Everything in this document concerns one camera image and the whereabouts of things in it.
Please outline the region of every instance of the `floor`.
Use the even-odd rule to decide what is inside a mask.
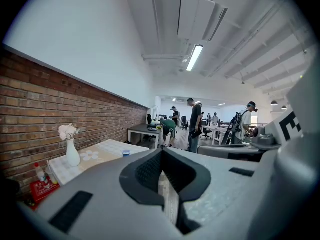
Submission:
[[[188,136],[189,131],[185,129],[177,129],[177,133],[175,135],[175,142],[173,147],[186,150],[188,145]],[[168,145],[170,141],[170,136],[166,138],[165,145]],[[161,137],[161,140],[159,141],[160,145],[163,145],[163,139]],[[144,140],[143,142],[140,142],[137,144],[138,146],[154,149],[155,148],[155,138],[149,140]],[[211,146],[212,145],[212,139],[205,137],[201,137],[199,139],[199,146]],[[160,179],[159,179],[159,191],[158,193],[164,197],[165,204],[164,204],[164,213],[169,218],[169,220],[175,225],[178,217],[178,207],[179,207],[179,196],[177,192],[174,190],[172,185],[170,184],[168,178],[162,172]]]

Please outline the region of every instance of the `blue cup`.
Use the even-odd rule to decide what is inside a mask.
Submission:
[[[122,150],[122,155],[123,155],[123,157],[128,157],[128,156],[130,156],[130,150],[129,150],[129,149],[124,149],[124,150]]]

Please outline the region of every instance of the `fluorescent light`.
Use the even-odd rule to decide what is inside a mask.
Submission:
[[[196,64],[197,59],[199,58],[200,53],[202,52],[203,48],[204,47],[202,45],[196,45],[194,47],[192,55],[191,55],[191,59],[189,61],[188,67],[186,68],[186,71],[191,71],[193,69],[193,67]]]

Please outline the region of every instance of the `green shirt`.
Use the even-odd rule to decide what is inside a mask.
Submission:
[[[161,118],[160,122],[161,122],[161,124],[168,127],[169,129],[176,129],[176,123],[173,120],[164,120]]]

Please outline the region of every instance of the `white table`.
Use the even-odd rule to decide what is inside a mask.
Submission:
[[[66,155],[50,160],[49,166],[60,186],[63,186],[93,166],[123,158],[122,150],[130,150],[130,155],[133,155],[148,151],[149,148],[108,139],[99,144],[79,150],[78,153],[81,160],[78,166],[70,166]]]
[[[202,128],[206,128],[206,129],[210,129],[212,130],[212,146],[215,145],[215,140],[219,141],[219,145],[221,145],[222,143],[222,136],[220,137],[220,139],[216,138],[216,132],[221,132],[221,133],[226,133],[227,132],[227,128],[222,128],[222,127],[218,127],[217,125],[203,125]]]
[[[131,142],[131,133],[141,134],[141,142],[143,142],[144,135],[155,136],[154,148],[158,148],[159,137],[161,135],[161,130],[156,131],[148,130],[148,124],[139,124],[128,129],[128,141]]]

